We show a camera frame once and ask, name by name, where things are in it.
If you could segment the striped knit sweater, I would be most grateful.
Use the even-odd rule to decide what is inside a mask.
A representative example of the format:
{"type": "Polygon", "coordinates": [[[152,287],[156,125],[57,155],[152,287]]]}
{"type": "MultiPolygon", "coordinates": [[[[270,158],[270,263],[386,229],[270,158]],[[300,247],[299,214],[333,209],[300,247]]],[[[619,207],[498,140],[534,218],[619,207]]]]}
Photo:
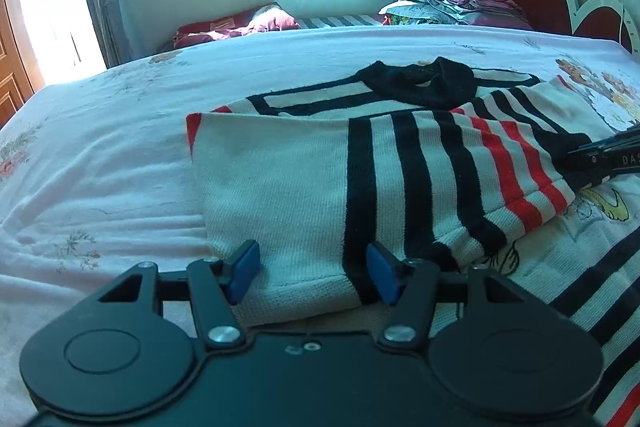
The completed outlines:
{"type": "Polygon", "coordinates": [[[210,247],[262,269],[248,325],[367,306],[366,250],[491,268],[587,329],[605,372],[591,408],[639,421],[639,178],[589,180],[569,150],[639,121],[638,94],[572,62],[550,80],[438,58],[254,94],[186,117],[210,247]]]}

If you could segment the floral white bed sheet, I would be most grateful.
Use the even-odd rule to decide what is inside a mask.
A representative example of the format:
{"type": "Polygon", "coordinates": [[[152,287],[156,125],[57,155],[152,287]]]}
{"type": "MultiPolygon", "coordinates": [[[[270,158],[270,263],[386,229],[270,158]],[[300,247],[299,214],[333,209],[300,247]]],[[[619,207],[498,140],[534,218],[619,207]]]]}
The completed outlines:
{"type": "MultiPolygon", "coordinates": [[[[213,254],[186,117],[254,94],[348,78],[375,62],[430,64],[550,80],[561,63],[625,81],[638,63],[619,44],[468,26],[355,26],[267,32],[200,44],[60,83],[1,131],[1,421],[34,407],[18,375],[39,327],[137,262],[180,269],[213,254]]],[[[254,326],[347,331],[382,324],[378,305],[254,326]]]]}

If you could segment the stack of folded blankets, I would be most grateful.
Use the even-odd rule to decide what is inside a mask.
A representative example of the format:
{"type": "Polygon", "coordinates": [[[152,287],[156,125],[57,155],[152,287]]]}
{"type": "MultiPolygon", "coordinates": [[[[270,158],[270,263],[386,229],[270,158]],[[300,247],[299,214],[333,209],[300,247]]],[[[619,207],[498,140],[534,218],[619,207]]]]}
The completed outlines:
{"type": "Polygon", "coordinates": [[[378,12],[386,25],[533,27],[512,0],[396,0],[378,12]]]}

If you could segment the striped low mattress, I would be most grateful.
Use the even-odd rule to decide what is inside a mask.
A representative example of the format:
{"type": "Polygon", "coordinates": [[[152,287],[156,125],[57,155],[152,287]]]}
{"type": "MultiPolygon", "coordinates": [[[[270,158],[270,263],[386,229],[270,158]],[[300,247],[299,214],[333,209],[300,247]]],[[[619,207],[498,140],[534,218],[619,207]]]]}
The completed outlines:
{"type": "Polygon", "coordinates": [[[297,25],[302,29],[340,28],[355,26],[382,26],[383,20],[377,15],[350,14],[322,17],[296,17],[297,25]]]}

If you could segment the red pillow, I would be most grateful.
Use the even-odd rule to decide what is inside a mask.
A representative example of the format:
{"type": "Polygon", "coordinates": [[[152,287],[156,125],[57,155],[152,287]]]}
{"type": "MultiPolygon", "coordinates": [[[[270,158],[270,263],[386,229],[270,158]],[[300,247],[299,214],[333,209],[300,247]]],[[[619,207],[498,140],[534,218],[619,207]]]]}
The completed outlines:
{"type": "Polygon", "coordinates": [[[172,39],[174,49],[201,43],[239,38],[261,32],[299,29],[298,21],[277,3],[256,6],[234,15],[179,27],[172,39]]]}

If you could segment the brown wooden door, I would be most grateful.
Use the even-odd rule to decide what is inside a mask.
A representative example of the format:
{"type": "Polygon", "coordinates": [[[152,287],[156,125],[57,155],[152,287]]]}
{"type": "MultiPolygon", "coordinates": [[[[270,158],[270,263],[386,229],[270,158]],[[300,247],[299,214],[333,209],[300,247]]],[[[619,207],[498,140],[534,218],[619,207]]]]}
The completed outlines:
{"type": "Polygon", "coordinates": [[[1,0],[1,127],[44,81],[29,40],[20,0],[1,0]]]}

